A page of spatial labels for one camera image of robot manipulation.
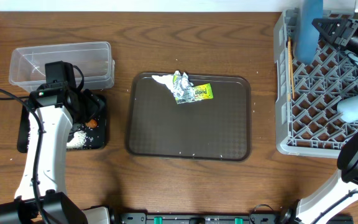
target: wood grain surface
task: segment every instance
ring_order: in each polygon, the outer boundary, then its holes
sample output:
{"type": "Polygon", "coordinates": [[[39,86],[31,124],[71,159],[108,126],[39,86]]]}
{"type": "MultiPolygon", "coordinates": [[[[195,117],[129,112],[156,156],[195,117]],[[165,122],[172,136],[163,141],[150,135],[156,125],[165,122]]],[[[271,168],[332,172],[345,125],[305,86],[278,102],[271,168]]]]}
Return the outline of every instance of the wood grain surface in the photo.
{"type": "MultiPolygon", "coordinates": [[[[109,142],[69,152],[68,196],[80,208],[106,203],[120,212],[249,213],[275,210],[314,192],[336,160],[284,156],[275,147],[277,76],[273,27],[279,13],[0,12],[0,88],[17,47],[108,41],[116,60],[108,99],[109,142]],[[245,162],[135,157],[124,148],[131,81],[142,72],[239,75],[252,89],[252,154],[245,162]]],[[[0,101],[0,203],[11,202],[26,154],[16,150],[21,106],[0,101]]],[[[344,213],[358,223],[358,202],[344,213]]]]}

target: yellow-green packet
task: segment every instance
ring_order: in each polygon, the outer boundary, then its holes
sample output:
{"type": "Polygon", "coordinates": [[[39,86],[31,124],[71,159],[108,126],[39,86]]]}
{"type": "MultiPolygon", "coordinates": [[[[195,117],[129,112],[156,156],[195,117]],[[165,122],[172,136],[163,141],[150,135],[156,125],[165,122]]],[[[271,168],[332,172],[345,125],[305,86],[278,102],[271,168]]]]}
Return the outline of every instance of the yellow-green packet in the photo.
{"type": "Polygon", "coordinates": [[[208,100],[214,98],[214,95],[212,94],[211,84],[209,83],[204,85],[194,86],[193,89],[196,95],[196,100],[208,100]]]}

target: dark rectangular tray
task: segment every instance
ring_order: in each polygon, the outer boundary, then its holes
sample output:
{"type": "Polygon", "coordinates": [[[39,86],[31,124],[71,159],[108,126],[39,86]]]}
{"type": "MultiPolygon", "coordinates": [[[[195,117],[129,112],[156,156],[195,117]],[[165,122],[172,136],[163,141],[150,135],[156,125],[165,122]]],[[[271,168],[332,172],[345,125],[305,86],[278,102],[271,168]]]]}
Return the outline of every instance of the dark rectangular tray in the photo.
{"type": "Polygon", "coordinates": [[[244,78],[189,75],[211,84],[213,99],[177,104],[152,75],[132,82],[126,149],[135,155],[243,161],[251,150],[250,85],[244,78]]]}

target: orange object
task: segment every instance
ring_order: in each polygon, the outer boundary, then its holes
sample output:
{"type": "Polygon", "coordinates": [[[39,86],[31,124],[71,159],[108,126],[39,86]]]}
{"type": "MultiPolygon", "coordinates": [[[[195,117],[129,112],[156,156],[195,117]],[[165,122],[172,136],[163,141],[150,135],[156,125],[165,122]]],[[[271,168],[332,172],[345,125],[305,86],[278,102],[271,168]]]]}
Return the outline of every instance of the orange object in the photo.
{"type": "Polygon", "coordinates": [[[85,123],[85,125],[89,128],[96,128],[98,123],[94,119],[91,119],[88,123],[85,123]]]}

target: dish rack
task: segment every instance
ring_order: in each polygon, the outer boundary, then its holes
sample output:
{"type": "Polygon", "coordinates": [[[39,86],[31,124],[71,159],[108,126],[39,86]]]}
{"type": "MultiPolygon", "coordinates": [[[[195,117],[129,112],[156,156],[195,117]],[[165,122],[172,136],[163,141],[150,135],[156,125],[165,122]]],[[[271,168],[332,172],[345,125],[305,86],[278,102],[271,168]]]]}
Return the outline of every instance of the dish rack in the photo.
{"type": "MultiPolygon", "coordinates": [[[[282,154],[337,158],[343,145],[358,132],[358,121],[345,123],[336,111],[339,101],[358,95],[358,66],[344,52],[319,40],[311,65],[292,61],[293,99],[287,40],[294,39],[298,12],[284,11],[274,27],[276,146],[282,154]]],[[[324,11],[323,15],[358,20],[351,13],[324,11]]]]}

